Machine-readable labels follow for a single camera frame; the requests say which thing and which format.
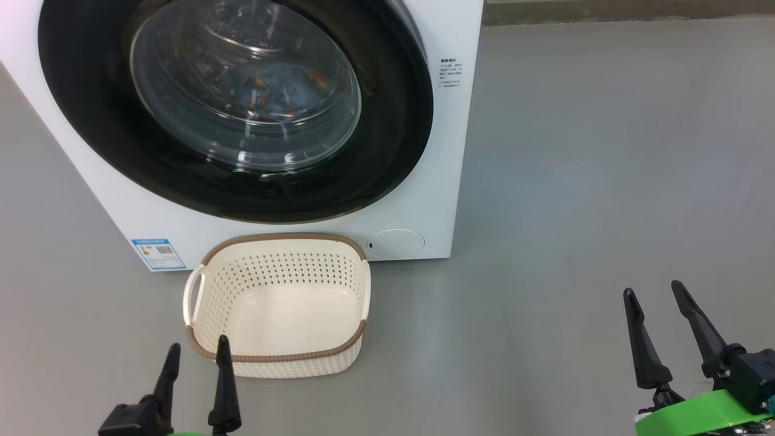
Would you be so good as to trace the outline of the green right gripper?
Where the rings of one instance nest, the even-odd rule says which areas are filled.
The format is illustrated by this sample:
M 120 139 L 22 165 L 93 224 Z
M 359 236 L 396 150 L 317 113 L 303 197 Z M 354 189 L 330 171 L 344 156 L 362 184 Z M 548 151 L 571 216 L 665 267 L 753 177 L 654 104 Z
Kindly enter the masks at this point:
M 721 353 L 727 343 L 683 282 L 673 280 L 671 289 L 700 350 L 702 372 L 706 377 L 724 377 L 728 367 Z M 767 435 L 770 432 L 773 374 L 764 377 L 736 374 L 729 377 L 728 388 L 686 400 L 669 386 L 672 373 L 656 353 L 634 290 L 625 289 L 623 300 L 637 387 L 655 390 L 653 406 L 640 409 L 636 416 L 637 435 Z

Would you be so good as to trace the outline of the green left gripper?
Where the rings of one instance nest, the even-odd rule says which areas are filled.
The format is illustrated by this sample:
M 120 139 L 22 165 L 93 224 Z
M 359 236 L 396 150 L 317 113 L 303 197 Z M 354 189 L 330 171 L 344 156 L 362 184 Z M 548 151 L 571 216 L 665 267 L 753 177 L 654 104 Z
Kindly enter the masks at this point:
M 180 347 L 179 343 L 171 345 L 167 351 L 166 359 L 152 394 L 144 395 L 140 401 L 141 403 L 155 405 L 160 419 L 171 419 L 174 384 L 178 378 L 181 352 L 182 347 Z M 175 432 L 170 434 L 170 436 L 227 436 L 233 435 L 234 431 L 242 427 L 243 420 L 236 389 L 236 376 L 234 374 L 229 339 L 226 335 L 219 337 L 216 364 L 219 374 L 215 403 L 213 409 L 208 414 L 208 425 L 211 426 L 211 432 L 185 431 Z

